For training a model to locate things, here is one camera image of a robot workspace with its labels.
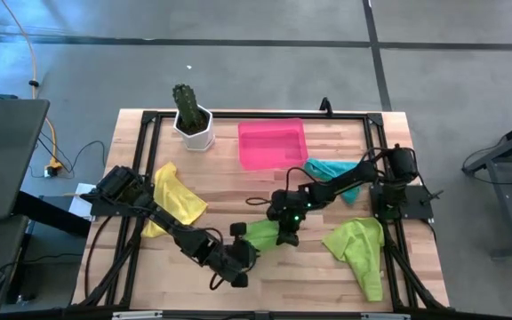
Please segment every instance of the concrete floor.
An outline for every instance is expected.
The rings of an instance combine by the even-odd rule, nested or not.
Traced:
[[[203,39],[368,40],[360,0],[8,0],[29,33]],[[512,1],[372,0],[381,41],[512,43]],[[16,33],[0,3],[0,33]],[[109,144],[117,110],[172,106],[171,88],[192,84],[208,108],[381,110],[370,49],[37,44],[41,98],[51,101],[60,147],[74,157]],[[420,170],[435,201],[438,250],[453,307],[512,316],[510,244],[491,186],[468,180],[463,159],[512,129],[512,52],[382,50],[394,110],[405,111]],[[22,43],[0,44],[0,93],[29,97]],[[31,162],[40,174],[48,155]],[[72,180],[27,176],[35,195],[72,192],[103,173],[85,151]]]

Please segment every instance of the green towel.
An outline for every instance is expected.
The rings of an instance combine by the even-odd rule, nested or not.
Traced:
[[[380,248],[384,234],[376,219],[351,219],[333,230],[323,243],[335,259],[347,262],[353,269],[368,301],[382,301]]]
[[[246,234],[243,236],[260,252],[276,247],[277,232],[280,227],[277,221],[261,220],[246,224]]]
[[[323,161],[309,158],[303,168],[314,177],[320,180],[331,180],[342,173],[347,172],[356,167],[356,163],[341,161]],[[341,194],[341,198],[348,204],[355,202],[360,188],[352,188]]]

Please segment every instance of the yellow cloth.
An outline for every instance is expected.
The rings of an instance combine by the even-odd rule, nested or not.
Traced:
[[[177,180],[176,173],[177,167],[171,162],[157,170],[153,198],[157,204],[165,208],[181,223],[190,225],[204,212],[207,204],[183,186]],[[164,234],[165,230],[151,220],[148,220],[141,231],[143,237],[156,237]]]
[[[384,234],[376,219],[351,219],[326,236],[323,243],[335,259],[347,262],[353,269],[368,301],[382,301],[380,248]]]

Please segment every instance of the pink plastic bin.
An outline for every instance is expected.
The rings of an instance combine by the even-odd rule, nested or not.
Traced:
[[[238,154],[245,170],[303,165],[308,160],[303,122],[295,118],[241,122]]]

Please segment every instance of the wooden table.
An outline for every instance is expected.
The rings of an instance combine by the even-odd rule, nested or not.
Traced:
[[[133,154],[143,109],[122,109],[114,131],[106,172],[114,165],[132,166]],[[406,115],[403,112],[382,113],[389,146],[400,143],[412,146]],[[209,205],[196,222],[198,227],[218,228],[228,234],[231,223],[266,219],[265,206],[249,206],[249,196],[269,198],[285,188],[286,170],[246,172],[238,161],[237,119],[214,119],[216,142],[206,153],[188,152],[165,118],[157,147],[155,170],[173,161],[177,177]],[[151,131],[148,131],[141,167],[145,168]],[[310,157],[324,160],[358,161],[365,152],[363,125],[352,120],[305,120],[306,141]],[[373,131],[373,139],[378,140]],[[306,180],[293,172],[291,188]],[[142,239],[132,309],[197,309],[197,310],[273,310],[273,311],[391,311],[384,259],[381,276],[384,301],[367,302],[349,266],[336,261],[321,244],[321,239],[342,222],[352,217],[372,215],[367,186],[363,186],[353,205],[338,198],[325,209],[308,213],[298,232],[300,246],[279,246],[266,252],[249,273],[248,288],[235,289],[223,284],[217,291],[209,289],[212,272],[200,268],[180,253],[169,236]],[[90,288],[101,280],[112,263],[120,225],[113,218],[100,235],[92,256]],[[100,221],[92,224],[83,261]],[[448,304],[436,243],[427,225],[404,221],[412,268],[436,299]],[[84,298],[83,263],[73,303]],[[117,296],[121,296],[126,271],[123,269]],[[406,301],[402,273],[397,271],[401,298]]]

